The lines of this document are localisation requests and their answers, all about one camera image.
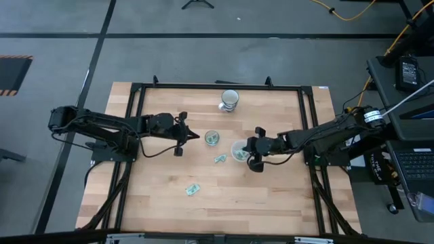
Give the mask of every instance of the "gray floor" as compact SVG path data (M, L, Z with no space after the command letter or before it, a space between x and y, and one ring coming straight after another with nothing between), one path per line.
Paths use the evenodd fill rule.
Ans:
M194 3L182 11L186 1L174 0L118 1L108 31L398 33L405 25L399 6L390 3L374 5L358 21L341 22L307 0L210 1L216 9ZM325 2L343 16L352 16L367 4ZM0 1L0 33L99 32L108 5L103 0ZM220 79L259 84L271 76L275 84L329 86L339 112L342 103L363 87L366 59L383 55L391 41L106 39L85 107L103 112L113 81L145 82L157 75L160 82ZM0 39L0 54L35 57L19 94L0 97L0 147L27 156L25 163L0 163L0 236L32 231L60 149L46 127L50 109L76 103L95 44L95 39ZM381 105L376 92L368 92L365 103ZM89 162L89 152L72 149L47 231L74 228ZM408 207L396 216L385 209L390 199L383 187L354 183L353 191L363 233L424 243L434 239L430 231L434 225L418 223Z

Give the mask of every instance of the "wooden table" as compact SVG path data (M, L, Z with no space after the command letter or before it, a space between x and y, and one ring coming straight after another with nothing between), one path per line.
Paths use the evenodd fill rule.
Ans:
M125 116L131 83L113 83L106 114ZM173 151L147 159L141 154L133 164L122 219L123 231L189 232L264 235L318 235L309 169L302 153L284 165L266 165L261 174L231 156L231 145L254 136L261 126L267 135L302 129L298 96L294 91L239 90L240 101L233 113L218 110L219 89L146 89L142 114L188 112L186 124L201 136L183 146L184 155ZM313 87L319 123L334 118L326 87ZM307 106L309 126L309 106ZM208 130L220 134L217 146L208 146L203 137ZM144 138L147 154L173 146L175 141ZM214 157L227 154L224 163ZM269 157L281 161L286 155ZM86 224L106 199L113 162L101 163L89 175L77 227ZM359 219L348 175L329 167L334 202L360 231ZM187 196L185 188L199 184L201 190ZM117 210L112 208L113 226ZM323 204L326 229L330 232L327 208Z

